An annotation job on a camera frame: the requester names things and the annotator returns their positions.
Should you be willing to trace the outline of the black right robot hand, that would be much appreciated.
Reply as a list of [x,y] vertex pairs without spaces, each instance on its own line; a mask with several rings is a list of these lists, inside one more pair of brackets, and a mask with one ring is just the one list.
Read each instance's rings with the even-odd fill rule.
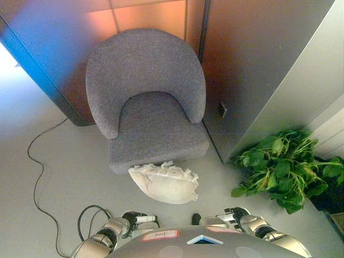
[[250,215],[247,209],[241,207],[226,208],[224,212],[224,214],[216,215],[216,218],[228,221],[230,224],[234,224],[235,229],[242,229],[240,219],[243,216]]

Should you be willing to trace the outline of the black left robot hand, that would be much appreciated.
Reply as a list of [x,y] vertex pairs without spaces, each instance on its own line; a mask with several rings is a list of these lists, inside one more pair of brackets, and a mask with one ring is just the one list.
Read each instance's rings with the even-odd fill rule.
[[139,226],[139,224],[153,223],[154,228],[160,227],[157,216],[154,215],[149,216],[145,213],[129,211],[125,212],[122,215],[122,218],[128,221],[127,230],[122,236],[123,239],[131,236],[132,232]]

